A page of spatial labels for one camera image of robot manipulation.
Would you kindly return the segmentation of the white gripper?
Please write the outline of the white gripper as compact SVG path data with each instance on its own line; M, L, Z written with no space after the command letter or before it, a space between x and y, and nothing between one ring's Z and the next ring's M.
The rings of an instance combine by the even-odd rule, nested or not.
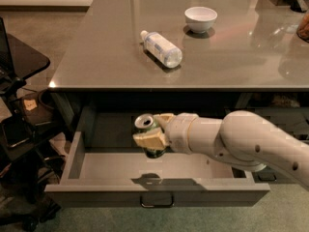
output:
M176 116L173 113L155 114L154 119L162 127L166 126L165 134L161 128L155 128L136 133L133 140L141 148L163 151L169 144L174 152L190 155L192 151L189 148L188 132L192 122L197 118L197 114L191 113L181 113Z

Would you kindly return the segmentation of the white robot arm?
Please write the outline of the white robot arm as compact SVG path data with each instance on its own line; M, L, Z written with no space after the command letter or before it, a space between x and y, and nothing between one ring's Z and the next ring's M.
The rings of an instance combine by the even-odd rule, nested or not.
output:
M270 167L309 189L309 145L263 117L234 111L222 119L197 114L142 114L133 140L146 151L202 154L239 170Z

